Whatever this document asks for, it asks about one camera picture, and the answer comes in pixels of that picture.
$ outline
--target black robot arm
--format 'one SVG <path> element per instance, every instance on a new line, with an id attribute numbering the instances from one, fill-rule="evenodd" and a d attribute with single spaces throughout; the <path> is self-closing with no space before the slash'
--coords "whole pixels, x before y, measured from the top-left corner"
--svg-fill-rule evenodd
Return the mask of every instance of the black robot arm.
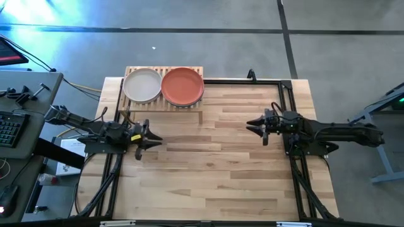
<path id="1" fill-rule="evenodd" d="M 377 147 L 384 143 L 383 132 L 372 124 L 336 124 L 320 123 L 306 119 L 297 112 L 284 111 L 282 116 L 276 111 L 265 109 L 264 115 L 247 122 L 247 129 L 263 138 L 263 144 L 268 145 L 268 135 L 271 133 L 286 133 L 294 135 L 294 144 L 309 144 L 315 142 L 346 141 L 356 142 L 363 146 Z"/>
<path id="2" fill-rule="evenodd" d="M 133 122 L 132 128 L 129 129 L 130 123 L 128 119 L 122 124 L 104 122 L 103 116 L 106 111 L 107 108 L 105 107 L 101 117 L 98 118 L 102 120 L 89 120 L 71 113 L 65 106 L 54 105 L 50 106 L 50 109 L 45 114 L 45 121 L 54 125 L 70 125 L 88 132 L 91 134 L 90 136 L 81 137 L 78 140 L 86 145 L 93 146 L 95 149 L 99 145 L 105 147 L 104 144 L 108 144 L 113 151 L 126 151 L 130 145 L 137 144 L 138 148 L 135 153 L 137 160 L 141 159 L 142 150 L 162 144 L 158 142 L 162 138 L 150 132 L 148 119 L 143 124 Z"/>

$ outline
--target butcher block tabletop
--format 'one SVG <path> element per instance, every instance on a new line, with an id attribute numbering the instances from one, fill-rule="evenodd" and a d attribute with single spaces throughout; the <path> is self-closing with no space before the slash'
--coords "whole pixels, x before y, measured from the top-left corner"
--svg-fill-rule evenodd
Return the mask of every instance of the butcher block tabletop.
<path id="1" fill-rule="evenodd" d="M 114 119 L 121 80 L 105 79 L 96 117 L 108 107 L 104 119 Z M 292 80 L 292 85 L 298 113 L 316 119 L 308 80 Z M 261 116 L 271 102 L 280 103 L 278 88 L 206 84 L 203 102 L 202 125 L 195 114 L 136 113 L 136 121 L 150 120 L 151 131 L 163 138 L 163 145 L 145 151 L 141 161 L 135 160 L 136 146 L 124 155 L 113 218 L 298 220 L 282 137 L 271 134 L 269 145 L 262 146 L 261 138 L 246 129 L 246 122 Z M 78 186 L 79 210 L 100 187 L 105 157 L 95 155 L 83 170 Z M 317 156 L 308 156 L 307 165 L 313 190 L 338 216 L 326 163 Z M 304 190 L 302 197 L 309 214 Z"/>

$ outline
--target gray floor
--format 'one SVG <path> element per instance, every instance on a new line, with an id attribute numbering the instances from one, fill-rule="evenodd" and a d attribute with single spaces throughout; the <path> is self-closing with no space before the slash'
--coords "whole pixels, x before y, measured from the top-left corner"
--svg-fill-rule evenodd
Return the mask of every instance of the gray floor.
<path id="1" fill-rule="evenodd" d="M 19 4 L 41 3 L 21 8 Z M 276 0 L 12 0 L 0 23 L 137 28 L 280 29 Z M 289 29 L 403 30 L 399 0 L 283 0 Z M 202 65 L 206 77 L 243 78 L 254 68 L 260 78 L 290 78 L 279 34 L 1 32 L 64 73 L 74 83 L 101 89 L 106 76 L 123 76 L 125 66 Z M 291 35 L 297 74 L 308 79 L 320 121 L 346 121 L 390 88 L 403 82 L 404 36 Z M 43 71 L 35 64 L 30 67 Z M 97 104 L 62 85 L 55 104 L 92 118 Z M 395 169 L 404 169 L 403 118 L 375 118 L 386 133 Z M 46 125 L 42 137 L 65 130 Z M 340 216 L 351 221 L 402 226 L 404 180 L 373 185 L 383 174 L 375 149 L 341 144 L 330 155 L 331 177 Z M 54 171 L 54 163 L 49 171 Z M 71 205 L 75 178 L 46 187 L 40 205 L 50 210 L 24 220 L 63 218 Z"/>

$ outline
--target orange plate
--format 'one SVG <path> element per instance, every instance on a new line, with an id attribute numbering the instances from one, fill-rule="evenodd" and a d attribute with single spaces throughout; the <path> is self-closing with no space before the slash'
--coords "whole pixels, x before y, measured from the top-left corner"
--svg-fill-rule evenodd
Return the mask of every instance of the orange plate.
<path id="1" fill-rule="evenodd" d="M 204 90 L 201 75 L 181 67 L 169 71 L 162 81 L 164 98 L 173 105 L 186 107 L 201 99 Z"/>

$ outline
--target keyboard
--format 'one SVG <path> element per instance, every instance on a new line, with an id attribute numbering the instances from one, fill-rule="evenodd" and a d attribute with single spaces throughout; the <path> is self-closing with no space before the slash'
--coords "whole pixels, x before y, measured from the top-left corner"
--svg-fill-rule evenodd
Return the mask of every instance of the keyboard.
<path id="1" fill-rule="evenodd" d="M 0 147 L 15 148 L 29 118 L 29 114 L 0 111 Z"/>

